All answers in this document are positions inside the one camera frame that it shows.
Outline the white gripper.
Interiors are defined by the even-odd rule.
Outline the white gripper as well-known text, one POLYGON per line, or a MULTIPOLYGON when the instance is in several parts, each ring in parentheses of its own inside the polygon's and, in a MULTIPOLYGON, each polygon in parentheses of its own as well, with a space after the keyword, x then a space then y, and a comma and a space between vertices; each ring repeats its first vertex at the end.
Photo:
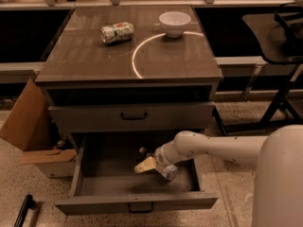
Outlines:
POLYGON ((155 169, 156 167, 161 171, 169 170, 171 161, 167 158, 163 147, 160 147, 155 151, 154 158, 152 156, 146 158, 134 167, 134 172, 143 173, 155 169))

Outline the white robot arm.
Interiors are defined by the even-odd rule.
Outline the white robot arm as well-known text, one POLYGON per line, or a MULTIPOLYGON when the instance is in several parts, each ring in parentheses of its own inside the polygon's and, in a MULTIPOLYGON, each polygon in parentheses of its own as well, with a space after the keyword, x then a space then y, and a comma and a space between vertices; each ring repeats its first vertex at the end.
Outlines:
POLYGON ((303 227, 303 126, 282 127, 267 136, 209 137, 180 131, 138 164, 173 178, 176 164, 204 153, 256 169, 252 227, 303 227))

